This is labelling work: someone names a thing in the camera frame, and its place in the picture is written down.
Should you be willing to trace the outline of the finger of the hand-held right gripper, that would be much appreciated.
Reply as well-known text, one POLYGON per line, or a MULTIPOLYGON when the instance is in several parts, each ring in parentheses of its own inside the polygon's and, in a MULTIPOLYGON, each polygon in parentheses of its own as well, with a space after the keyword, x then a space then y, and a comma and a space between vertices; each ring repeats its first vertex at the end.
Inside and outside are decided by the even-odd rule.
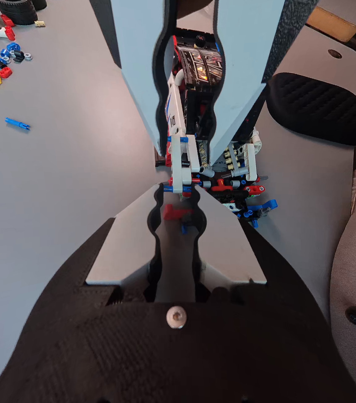
POLYGON ((215 1, 213 29, 224 72, 213 106, 210 161, 220 157, 265 87, 262 78, 283 6, 283 0, 215 1))
POLYGON ((154 147, 165 156, 166 74, 171 72, 171 65, 165 68, 165 53, 171 37, 171 2, 112 0, 111 8, 122 76, 154 147))

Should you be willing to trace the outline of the grey desk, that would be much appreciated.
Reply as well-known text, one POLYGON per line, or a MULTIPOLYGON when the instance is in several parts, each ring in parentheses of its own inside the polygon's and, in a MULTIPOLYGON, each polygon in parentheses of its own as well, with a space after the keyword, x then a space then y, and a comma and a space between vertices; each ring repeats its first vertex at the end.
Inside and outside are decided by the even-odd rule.
POLYGON ((85 280, 154 147, 90 1, 50 1, 0 89, 0 402, 356 402, 271 218, 239 223, 265 285, 196 302, 85 280), (5 118, 30 125, 26 131, 5 118))

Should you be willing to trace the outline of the tan box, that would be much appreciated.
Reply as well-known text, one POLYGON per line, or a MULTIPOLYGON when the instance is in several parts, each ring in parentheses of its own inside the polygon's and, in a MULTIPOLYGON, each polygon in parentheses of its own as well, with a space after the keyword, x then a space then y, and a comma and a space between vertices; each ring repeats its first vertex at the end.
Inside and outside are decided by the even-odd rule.
POLYGON ((356 25, 316 7, 306 21, 306 25, 340 42, 348 42, 356 34, 356 25))

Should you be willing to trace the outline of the white brick beam assembly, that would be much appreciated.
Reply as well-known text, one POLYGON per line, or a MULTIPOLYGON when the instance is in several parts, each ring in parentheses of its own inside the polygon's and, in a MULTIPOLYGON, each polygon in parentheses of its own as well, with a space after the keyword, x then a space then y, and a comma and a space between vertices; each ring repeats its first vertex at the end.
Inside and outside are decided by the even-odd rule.
POLYGON ((195 135, 169 136, 167 151, 171 162, 171 178, 167 192, 190 193, 192 174, 199 174, 201 170, 195 135))

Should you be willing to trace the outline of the toy brick car model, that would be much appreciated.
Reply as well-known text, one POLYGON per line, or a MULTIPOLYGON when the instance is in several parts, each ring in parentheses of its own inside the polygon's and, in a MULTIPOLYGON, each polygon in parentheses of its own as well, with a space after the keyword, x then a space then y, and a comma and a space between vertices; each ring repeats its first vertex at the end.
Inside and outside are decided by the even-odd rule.
POLYGON ((220 157, 210 164, 208 140, 213 125, 211 103, 223 76, 220 50, 213 34, 189 29, 176 30, 169 95, 165 116, 169 134, 181 137, 180 199, 191 196, 191 185, 205 189, 218 202, 254 228, 258 220, 277 208, 275 199, 248 206, 249 199, 265 192, 256 169, 256 154, 262 142, 255 128, 265 99, 261 95, 246 116, 233 140, 220 157))

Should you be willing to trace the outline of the long blue brick pin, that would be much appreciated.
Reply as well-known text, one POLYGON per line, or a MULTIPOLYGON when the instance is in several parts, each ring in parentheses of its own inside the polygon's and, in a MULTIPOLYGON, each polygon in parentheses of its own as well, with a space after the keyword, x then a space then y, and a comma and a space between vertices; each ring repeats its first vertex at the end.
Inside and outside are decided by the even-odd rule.
POLYGON ((30 125, 25 124, 25 123, 20 122, 20 121, 17 121, 17 120, 14 120, 14 119, 12 119, 12 118, 6 117, 6 118, 5 118, 5 122, 6 122, 7 124, 11 125, 11 126, 14 126, 14 127, 17 127, 17 128, 23 129, 23 130, 26 130, 26 131, 29 131, 29 130, 30 130, 30 125))

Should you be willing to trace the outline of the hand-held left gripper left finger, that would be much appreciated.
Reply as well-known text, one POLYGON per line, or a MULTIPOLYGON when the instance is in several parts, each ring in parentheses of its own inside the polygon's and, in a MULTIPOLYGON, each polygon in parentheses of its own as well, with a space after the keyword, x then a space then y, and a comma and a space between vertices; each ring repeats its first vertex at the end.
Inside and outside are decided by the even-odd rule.
POLYGON ((163 185, 155 184, 118 213, 85 280, 87 285, 139 287, 157 284, 163 185))

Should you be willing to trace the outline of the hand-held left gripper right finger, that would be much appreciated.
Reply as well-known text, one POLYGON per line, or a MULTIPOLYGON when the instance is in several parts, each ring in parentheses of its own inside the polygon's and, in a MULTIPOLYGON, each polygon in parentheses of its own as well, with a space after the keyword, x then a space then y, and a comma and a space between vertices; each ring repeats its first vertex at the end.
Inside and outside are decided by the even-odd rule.
POLYGON ((198 254, 200 283, 208 291, 231 290, 249 283, 265 285, 267 280, 237 216, 206 190, 194 187, 200 196, 197 206, 205 229, 200 230, 198 254))

